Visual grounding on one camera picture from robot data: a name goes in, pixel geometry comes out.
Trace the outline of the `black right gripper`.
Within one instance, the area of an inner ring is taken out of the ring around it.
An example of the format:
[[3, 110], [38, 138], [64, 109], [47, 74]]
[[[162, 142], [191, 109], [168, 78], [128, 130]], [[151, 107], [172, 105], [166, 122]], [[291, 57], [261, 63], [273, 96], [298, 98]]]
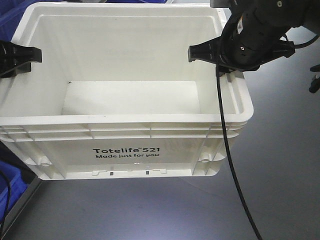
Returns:
[[263, 64], [292, 56], [293, 42], [281, 39], [290, 27], [273, 25], [260, 15], [261, 9], [255, 4], [232, 4], [221, 36], [190, 45], [188, 62], [216, 63], [216, 83], [226, 75], [227, 82], [233, 84], [244, 81], [242, 72], [256, 71]]

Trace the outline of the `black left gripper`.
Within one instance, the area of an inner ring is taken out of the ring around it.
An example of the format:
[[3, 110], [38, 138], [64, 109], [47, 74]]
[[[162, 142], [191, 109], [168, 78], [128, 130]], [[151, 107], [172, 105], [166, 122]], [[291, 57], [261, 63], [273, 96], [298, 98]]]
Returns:
[[[14, 67], [16, 63], [25, 63]], [[42, 50], [36, 47], [14, 45], [8, 41], [0, 42], [0, 77], [13, 78], [19, 74], [30, 73], [31, 63], [42, 62]]]

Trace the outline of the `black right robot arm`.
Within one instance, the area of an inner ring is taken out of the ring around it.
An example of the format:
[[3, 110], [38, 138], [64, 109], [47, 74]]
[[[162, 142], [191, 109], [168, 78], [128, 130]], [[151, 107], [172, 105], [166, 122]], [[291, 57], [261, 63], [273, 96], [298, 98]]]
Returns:
[[[188, 48], [188, 61], [215, 64], [220, 72], [253, 72], [278, 58], [291, 57], [320, 37], [318, 0], [230, 0], [231, 16], [221, 35]], [[284, 40], [292, 28], [315, 34], [307, 42]]]

